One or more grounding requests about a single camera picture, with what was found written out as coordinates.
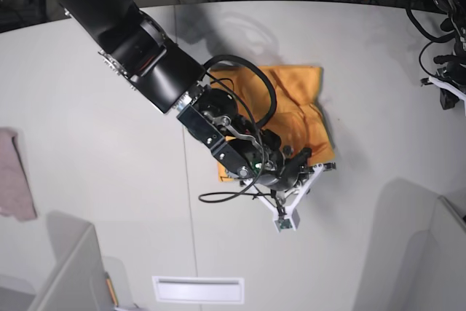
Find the white table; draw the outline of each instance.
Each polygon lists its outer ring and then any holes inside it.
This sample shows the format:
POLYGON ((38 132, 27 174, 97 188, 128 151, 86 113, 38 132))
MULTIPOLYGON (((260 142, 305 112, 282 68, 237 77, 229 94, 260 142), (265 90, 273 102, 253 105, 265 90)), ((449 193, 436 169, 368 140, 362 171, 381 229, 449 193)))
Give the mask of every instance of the white table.
MULTIPOLYGON (((218 183, 208 150, 114 76, 65 20, 0 36, 0 125, 21 131, 39 214, 95 223, 102 254, 122 262, 134 300, 151 310, 200 310, 156 304, 152 275, 244 277, 246 303, 236 308, 247 311, 386 310, 436 196, 466 192, 464 112, 442 111, 438 91, 419 86, 427 42, 404 11, 271 1, 149 14, 200 62, 231 53, 322 66, 319 102, 338 170, 300 204, 298 232, 278 235, 258 201, 198 202, 234 185, 218 183)), ((418 16, 431 31, 442 20, 418 16)))

